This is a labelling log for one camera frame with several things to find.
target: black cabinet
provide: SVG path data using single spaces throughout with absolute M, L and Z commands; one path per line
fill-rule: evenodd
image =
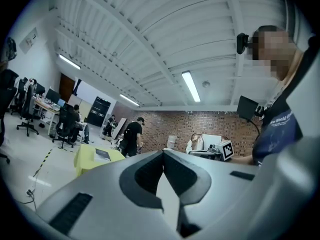
M 101 127 L 110 107 L 110 102 L 103 98 L 96 97 L 89 112 L 87 123 Z

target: black office chair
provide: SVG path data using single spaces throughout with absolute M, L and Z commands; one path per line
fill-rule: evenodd
M 19 80 L 18 92 L 14 97 L 14 105 L 10 106 L 11 115 L 13 113 L 21 114 L 21 110 L 22 110 L 22 107 L 24 105 L 25 95 L 26 95 L 25 84 L 26 84 L 27 81 L 25 81 L 25 79 L 20 79 Z
M 0 89 L 0 146 L 3 144 L 5 140 L 5 113 L 16 92 L 17 88 L 15 87 L 8 89 Z M 0 153 L 0 158 L 5 158 L 6 162 L 8 164 L 10 163 L 10 159 L 5 154 Z
M 13 88 L 18 76 L 19 75 L 11 69 L 5 69 L 0 75 L 0 89 Z
M 76 116 L 71 109 L 66 109 L 61 107 L 59 111 L 59 122 L 56 125 L 56 133 L 59 135 L 58 138 L 54 138 L 52 143 L 55 141 L 62 141 L 61 148 L 64 148 L 64 143 L 71 145 L 73 148 L 74 145 L 70 143 L 72 129 L 76 124 Z
M 19 127 L 26 127 L 26 135 L 29 137 L 29 129 L 36 132 L 36 135 L 39 135 L 39 132 L 35 129 L 35 126 L 30 124 L 31 121 L 41 119 L 40 116 L 36 115 L 40 110 L 35 109 L 35 99 L 33 98 L 35 91 L 34 85 L 29 85 L 28 91 L 26 93 L 26 99 L 22 107 L 21 116 L 27 120 L 27 123 L 22 122 L 16 126 L 16 129 L 19 130 Z

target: backpack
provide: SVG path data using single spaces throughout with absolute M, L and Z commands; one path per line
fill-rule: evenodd
M 127 147 L 131 137 L 132 137 L 132 131 L 130 129 L 125 129 L 123 133 L 123 140 L 119 144 L 120 149 L 124 150 Z
M 130 140 L 132 137 L 132 131 L 130 129 L 125 129 L 123 133 L 123 139 L 124 140 Z

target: black and yellow tape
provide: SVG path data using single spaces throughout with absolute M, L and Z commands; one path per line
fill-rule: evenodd
M 45 158 L 43 159 L 39 169 L 34 173 L 33 177 L 37 175 L 37 173 L 40 171 L 41 167 L 44 165 L 45 161 L 47 160 L 47 158 L 49 157 L 49 155 L 51 154 L 51 151 L 53 150 L 53 148 L 50 149 L 50 151 L 46 154 Z

